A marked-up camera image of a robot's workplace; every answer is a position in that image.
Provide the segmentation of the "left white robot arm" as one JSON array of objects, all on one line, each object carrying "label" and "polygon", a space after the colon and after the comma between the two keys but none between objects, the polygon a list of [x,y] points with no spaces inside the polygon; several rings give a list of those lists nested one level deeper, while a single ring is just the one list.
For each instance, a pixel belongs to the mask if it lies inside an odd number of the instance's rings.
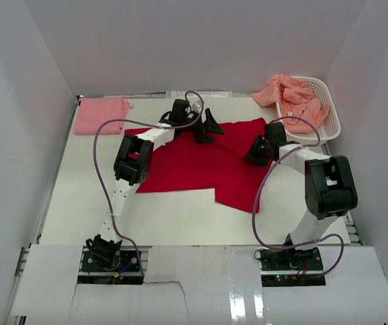
[{"label": "left white robot arm", "polygon": [[121,234],[118,222],[126,217],[130,197],[149,176],[154,151],[172,142],[184,131],[193,133],[198,144],[213,143],[211,133],[225,133],[211,111],[205,108],[201,97],[196,102],[190,102],[186,97],[174,100],[172,109],[161,116],[158,124],[138,122],[138,125],[150,129],[138,135],[124,135],[113,165],[114,191],[109,194],[98,167],[97,144],[101,130],[112,122],[113,120],[104,122],[96,131],[93,140],[93,163],[108,203],[108,214],[98,234],[86,241],[89,252],[106,271],[115,270],[121,264],[120,248],[123,240],[133,245],[136,258],[140,260],[137,245],[132,239]]}]

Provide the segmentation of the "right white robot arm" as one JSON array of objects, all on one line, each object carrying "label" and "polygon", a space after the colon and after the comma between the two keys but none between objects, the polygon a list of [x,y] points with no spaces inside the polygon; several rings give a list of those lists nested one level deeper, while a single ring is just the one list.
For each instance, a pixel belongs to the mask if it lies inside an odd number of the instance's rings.
[{"label": "right white robot arm", "polygon": [[[271,163],[257,190],[251,217],[255,239],[269,253],[283,253],[287,268],[297,270],[307,262],[307,254],[325,241],[326,230],[339,218],[357,207],[358,195],[349,161],[344,156],[327,156],[286,138],[284,125],[273,122],[264,126],[245,158],[256,165]],[[298,226],[288,234],[282,246],[264,243],[255,224],[257,205],[267,177],[280,163],[300,172],[305,178],[306,212]]]}]

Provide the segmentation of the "red t shirt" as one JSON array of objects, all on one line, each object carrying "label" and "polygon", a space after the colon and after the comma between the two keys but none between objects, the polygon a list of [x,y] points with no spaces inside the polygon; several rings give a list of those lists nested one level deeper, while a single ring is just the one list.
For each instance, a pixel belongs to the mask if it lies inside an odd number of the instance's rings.
[{"label": "red t shirt", "polygon": [[250,213],[270,164],[262,167],[245,160],[266,121],[222,123],[225,134],[215,134],[212,144],[198,144],[190,132],[155,150],[150,174],[138,193],[214,189],[215,201]]}]

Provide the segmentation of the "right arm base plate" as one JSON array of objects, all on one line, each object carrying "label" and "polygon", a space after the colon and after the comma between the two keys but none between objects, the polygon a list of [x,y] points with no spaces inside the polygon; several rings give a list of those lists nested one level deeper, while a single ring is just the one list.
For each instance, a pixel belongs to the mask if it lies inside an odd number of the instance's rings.
[{"label": "right arm base plate", "polygon": [[264,288],[325,286],[324,266],[318,248],[271,251],[259,248],[254,258],[260,262]]}]

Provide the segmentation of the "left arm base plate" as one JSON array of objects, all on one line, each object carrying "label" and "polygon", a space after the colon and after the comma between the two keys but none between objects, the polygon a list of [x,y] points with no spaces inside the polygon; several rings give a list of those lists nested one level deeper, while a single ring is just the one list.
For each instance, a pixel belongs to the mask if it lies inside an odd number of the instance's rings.
[{"label": "left arm base plate", "polygon": [[142,285],[144,283],[139,260],[133,248],[122,249],[110,267],[101,266],[98,258],[88,249],[83,251],[81,258],[78,284]]}]

